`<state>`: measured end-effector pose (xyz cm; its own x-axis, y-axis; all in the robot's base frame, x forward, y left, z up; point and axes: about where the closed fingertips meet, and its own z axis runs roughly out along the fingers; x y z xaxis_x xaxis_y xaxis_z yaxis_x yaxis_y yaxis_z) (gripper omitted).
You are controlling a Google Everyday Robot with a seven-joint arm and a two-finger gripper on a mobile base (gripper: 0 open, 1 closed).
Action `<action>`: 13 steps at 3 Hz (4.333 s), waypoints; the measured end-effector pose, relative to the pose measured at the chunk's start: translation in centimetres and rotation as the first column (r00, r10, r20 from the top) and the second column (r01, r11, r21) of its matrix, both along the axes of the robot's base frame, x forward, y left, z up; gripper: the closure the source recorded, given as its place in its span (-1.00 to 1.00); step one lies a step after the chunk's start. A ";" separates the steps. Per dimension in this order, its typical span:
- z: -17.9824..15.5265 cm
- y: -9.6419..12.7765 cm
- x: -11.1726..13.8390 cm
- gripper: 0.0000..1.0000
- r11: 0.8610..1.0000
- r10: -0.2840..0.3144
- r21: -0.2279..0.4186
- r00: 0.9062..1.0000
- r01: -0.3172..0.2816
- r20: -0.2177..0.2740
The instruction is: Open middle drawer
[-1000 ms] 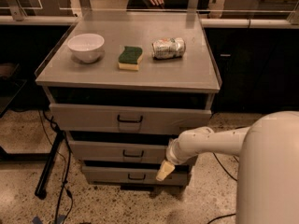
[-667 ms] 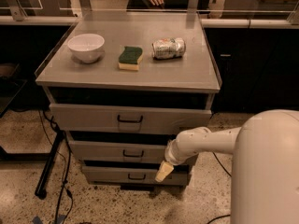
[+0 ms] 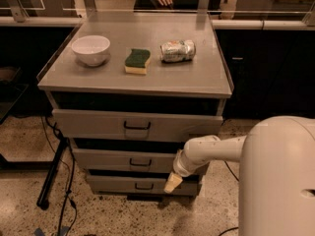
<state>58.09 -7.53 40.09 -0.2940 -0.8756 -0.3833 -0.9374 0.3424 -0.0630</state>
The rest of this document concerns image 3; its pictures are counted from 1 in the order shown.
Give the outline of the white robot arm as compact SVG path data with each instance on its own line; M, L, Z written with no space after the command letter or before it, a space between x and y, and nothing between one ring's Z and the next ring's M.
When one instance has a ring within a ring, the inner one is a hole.
M315 120L278 116L242 137L187 141L164 190L212 160L239 164L239 236L315 236Z

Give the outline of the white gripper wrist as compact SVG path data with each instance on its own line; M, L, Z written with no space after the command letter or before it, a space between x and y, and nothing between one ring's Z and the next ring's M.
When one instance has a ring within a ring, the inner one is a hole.
M182 177L192 175L197 166L186 156L183 149L179 149L173 161L173 171L168 176L164 185L164 191L172 193L183 181Z

